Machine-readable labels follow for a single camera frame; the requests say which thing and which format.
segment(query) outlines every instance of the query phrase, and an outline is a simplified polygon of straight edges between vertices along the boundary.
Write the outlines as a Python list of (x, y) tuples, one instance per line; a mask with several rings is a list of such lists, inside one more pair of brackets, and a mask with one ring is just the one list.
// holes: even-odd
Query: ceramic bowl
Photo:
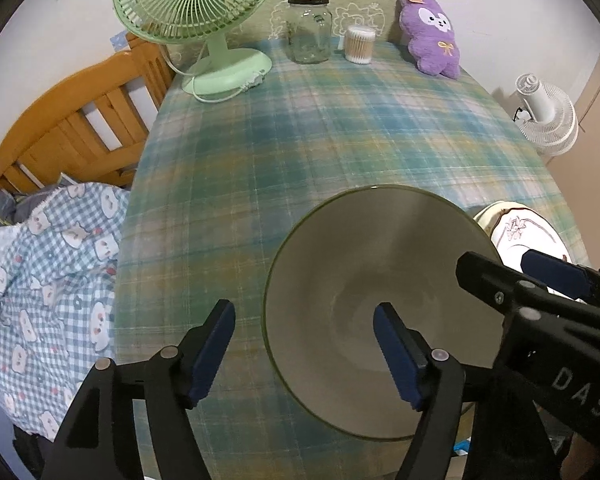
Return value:
[(350, 190), (311, 211), (280, 247), (264, 297), (267, 351), (292, 395), (346, 433), (413, 436), (420, 414), (398, 396), (373, 312), (390, 301), (432, 348), (491, 366), (502, 316), (458, 286), (466, 251), (500, 261), (471, 217), (413, 187)]

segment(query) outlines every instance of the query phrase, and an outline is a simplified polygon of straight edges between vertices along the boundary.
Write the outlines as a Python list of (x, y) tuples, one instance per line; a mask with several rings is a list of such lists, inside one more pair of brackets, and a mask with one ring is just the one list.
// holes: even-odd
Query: wooden bed frame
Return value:
[[(141, 77), (160, 108), (173, 72), (159, 47), (129, 33), (131, 50), (69, 76), (38, 98), (18, 118), (0, 144), (0, 189), (39, 189), (22, 167), (44, 186), (61, 172), (82, 182), (124, 186), (133, 181), (148, 135), (125, 84)], [(122, 146), (109, 150), (82, 113), (93, 102)]]

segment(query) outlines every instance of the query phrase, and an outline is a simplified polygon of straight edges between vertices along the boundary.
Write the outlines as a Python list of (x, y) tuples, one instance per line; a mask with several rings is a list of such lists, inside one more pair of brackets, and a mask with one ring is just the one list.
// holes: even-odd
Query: blanket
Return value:
[(0, 405), (53, 440), (87, 372), (113, 357), (114, 284), (128, 191), (59, 189), (0, 228)]

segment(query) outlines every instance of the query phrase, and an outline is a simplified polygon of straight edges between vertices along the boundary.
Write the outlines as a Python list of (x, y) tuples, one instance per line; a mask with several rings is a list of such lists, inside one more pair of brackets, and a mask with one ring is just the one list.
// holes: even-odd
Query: blue gripper pad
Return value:
[(220, 315), (218, 322), (213, 327), (206, 339), (202, 350), (193, 363), (191, 370), (192, 383), (189, 390), (189, 399), (196, 406), (198, 402), (209, 394), (218, 368), (224, 357), (224, 352), (235, 329), (235, 307), (230, 303)]
[(400, 398), (409, 402), (414, 410), (421, 411), (426, 398), (418, 383), (426, 373), (427, 358), (390, 303), (376, 306), (374, 333)]
[(520, 266), (527, 276), (543, 282), (572, 300), (586, 301), (590, 298), (591, 284), (587, 273), (577, 266), (533, 249), (522, 255)]

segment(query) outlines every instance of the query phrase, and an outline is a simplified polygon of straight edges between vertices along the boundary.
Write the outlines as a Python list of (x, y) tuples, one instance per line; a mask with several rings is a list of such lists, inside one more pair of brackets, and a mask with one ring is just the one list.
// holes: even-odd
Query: yellow bow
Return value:
[(446, 43), (445, 41), (439, 41), (438, 46), (445, 49), (445, 56), (451, 56), (451, 51), (455, 48), (453, 43)]

